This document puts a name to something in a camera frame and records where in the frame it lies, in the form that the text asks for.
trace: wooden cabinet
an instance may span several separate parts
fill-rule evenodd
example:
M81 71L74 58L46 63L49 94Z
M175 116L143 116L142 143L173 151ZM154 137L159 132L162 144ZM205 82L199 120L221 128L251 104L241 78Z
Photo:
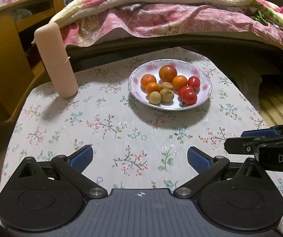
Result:
M35 82L45 72L40 57L29 62L34 31L64 7L63 0L21 0L0 8L0 121L16 120ZM16 22L14 12L32 15Z

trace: white plate with pink flowers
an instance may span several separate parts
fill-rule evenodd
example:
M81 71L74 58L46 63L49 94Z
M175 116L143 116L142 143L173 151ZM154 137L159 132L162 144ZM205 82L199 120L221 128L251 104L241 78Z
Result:
M145 89L141 87L141 78L145 74L151 74L155 76L158 84L162 84L163 81L159 77L159 70L165 65L173 66L177 70L177 75L183 75L187 79L192 76L196 76L200 79L201 85L200 88L196 90L197 101L195 104L190 106L184 106L180 104L178 91L175 89L173 89L174 99L171 102L161 102L160 104L154 105L148 101L148 95L146 94ZM147 106L159 110L182 111L195 108L206 102L212 93L212 82L204 71L188 62L172 59L161 59L149 61L136 68L129 76L128 88L137 100Z

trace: orange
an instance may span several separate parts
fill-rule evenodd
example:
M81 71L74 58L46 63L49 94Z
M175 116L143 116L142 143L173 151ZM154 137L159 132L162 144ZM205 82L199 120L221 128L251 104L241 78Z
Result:
M161 87L159 84L152 82L146 85L146 93L150 95L152 92L160 92Z
M145 89L146 85L152 82L157 83L157 80L154 75L151 74L143 75L143 77L141 78L141 87Z
M159 70L159 77L164 82L171 83L176 76L177 70L173 66L165 65Z
M185 76L176 76L173 80L172 80L172 85L176 90L181 89L182 87L186 86L188 84L188 80L186 79Z

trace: tablecloth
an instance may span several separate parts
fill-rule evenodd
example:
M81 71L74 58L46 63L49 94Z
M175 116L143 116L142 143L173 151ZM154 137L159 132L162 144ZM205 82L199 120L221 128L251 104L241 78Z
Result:
M204 70L213 85L209 100L187 111L160 111L132 97L127 84L131 72L145 62L163 58L187 61ZM162 187L173 191L197 175L187 162L190 146L212 157L224 155L243 162L247 156L226 153L226 138L267 127L208 58L180 47L75 75L79 91L70 99L61 99L51 82L27 97L8 145L0 191L24 157L48 161L59 154L70 155L85 144L92 145L94 158L83 174L108 192L112 188ZM268 174L283 196L283 173ZM283 232L283 219L279 228Z

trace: plate rim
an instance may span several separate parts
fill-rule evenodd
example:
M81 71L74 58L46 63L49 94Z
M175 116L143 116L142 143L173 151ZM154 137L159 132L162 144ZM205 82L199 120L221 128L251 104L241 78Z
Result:
M211 85L211 89L210 89L208 95L206 96L206 98L205 98L205 99L201 102L201 104L199 104L199 105L193 104L193 105L190 105L190 106L180 107L180 108L158 107L158 106L155 105L155 104L146 103L146 102L140 100L138 97L136 97L136 96L133 94L133 91L132 91L132 88L131 88L132 74L135 73L135 72L138 70L138 68L144 66L144 65L147 64L147 63L154 62L154 61L178 61L178 62L181 62L181 63L188 64L188 65L190 65L191 67L200 70L200 71L203 73L203 75L207 78L207 81L209 82L209 84ZM185 111L185 110L190 110L190 109L196 108L196 107L198 107L198 106L201 106L201 105L203 105L203 104L209 99L209 97L212 95L212 90L213 90L213 85L212 85L211 78L210 78L203 70L201 70L200 68L194 66L193 64L191 64L191 63L189 63L189 62L187 62L187 61L182 61L182 60L177 60L177 59L157 59L157 60L148 61L148 62L145 62L145 63L139 65L139 66L138 66L137 68L135 68L135 69L133 70L133 72L131 72L131 74L129 75L129 78L128 78L128 81L127 81L127 85L128 85L128 89L129 89L131 95L132 95L135 99L137 99L139 102L141 102L142 104L145 104L146 106L149 106L149 107L152 107L152 108L155 108L155 109L158 109L158 110L163 110L163 111Z

